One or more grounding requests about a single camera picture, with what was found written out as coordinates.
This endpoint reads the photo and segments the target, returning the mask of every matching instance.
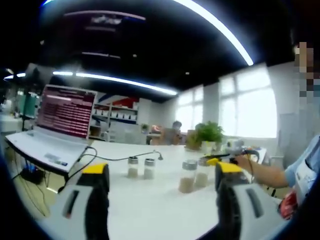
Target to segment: device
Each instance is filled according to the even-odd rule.
[[[107,163],[82,170],[76,184],[67,184],[50,208],[50,216],[38,223],[53,239],[108,240],[110,190]]]
[[[278,204],[258,184],[249,184],[242,169],[227,162],[215,167],[217,229],[224,239],[257,240],[270,236],[286,223]]]
[[[39,167],[68,173],[86,150],[97,92],[46,85],[33,130],[6,136],[9,144]]]

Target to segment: metal lid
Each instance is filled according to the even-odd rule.
[[[138,158],[136,156],[131,156],[128,158],[129,164],[138,164]]]
[[[200,158],[199,161],[198,161],[199,166],[208,167],[209,166],[209,164],[207,164],[208,160],[209,159],[207,157]]]
[[[144,161],[144,165],[153,167],[153,166],[156,165],[156,161],[154,159],[152,159],[152,158],[146,158],[145,161]]]
[[[182,168],[185,170],[197,170],[196,160],[186,160],[182,163]]]

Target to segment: ceiling light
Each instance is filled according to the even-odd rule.
[[[42,6],[48,4],[48,3],[52,2],[52,1],[53,1],[53,0],[46,0],[46,1],[42,4]]]
[[[14,76],[13,75],[10,75],[10,76],[6,76],[4,79],[13,79]]]
[[[83,78],[103,79],[103,80],[124,83],[124,84],[136,85],[139,87],[156,90],[156,91],[168,94],[168,95],[177,95],[178,94],[176,91],[172,91],[169,89],[165,89],[165,88],[161,88],[161,87],[157,87],[157,86],[152,86],[152,85],[148,85],[148,84],[144,84],[144,83],[140,83],[140,82],[136,82],[136,81],[124,80],[124,79],[120,79],[120,78],[116,78],[116,77],[88,74],[88,73],[82,73],[82,72],[77,72],[75,75],[78,77],[83,77]]]
[[[16,76],[17,76],[18,78],[23,78],[23,77],[26,76],[26,74],[25,74],[24,72],[22,72],[22,73],[18,73]]]
[[[109,54],[98,53],[98,52],[83,51],[82,54],[83,55],[94,55],[94,56],[101,56],[101,57],[109,57]]]
[[[54,71],[53,75],[72,76],[74,73],[71,71]]]
[[[22,73],[18,73],[16,76],[17,76],[18,78],[22,78],[22,77],[25,77],[26,74],[25,74],[24,72],[22,72]],[[6,76],[4,79],[13,79],[13,78],[14,78],[13,75],[9,75],[9,76]]]
[[[254,64],[251,57],[245,50],[245,48],[242,46],[242,44],[239,42],[239,40],[235,37],[235,35],[215,16],[213,16],[209,11],[207,11],[205,8],[200,6],[199,4],[195,3],[192,0],[173,0],[181,5],[184,5],[188,9],[191,9],[195,13],[199,14],[201,17],[206,19],[209,23],[211,23],[213,26],[215,26],[231,43],[232,45],[237,49],[237,51],[241,54],[245,62],[251,66]]]

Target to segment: white laptop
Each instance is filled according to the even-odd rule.
[[[68,173],[88,146],[96,96],[86,89],[46,85],[33,130],[6,138],[41,164]]]

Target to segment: bottle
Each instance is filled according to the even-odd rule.
[[[156,161],[152,158],[146,158],[144,161],[144,179],[154,179],[155,178],[155,166]]]
[[[187,194],[194,189],[194,181],[197,170],[197,161],[186,160],[182,163],[182,175],[180,179],[179,191]]]
[[[138,158],[131,156],[128,158],[128,178],[136,179],[138,177]]]
[[[204,188],[208,184],[208,175],[210,166],[207,164],[207,158],[202,157],[198,161],[194,185],[199,188]]]

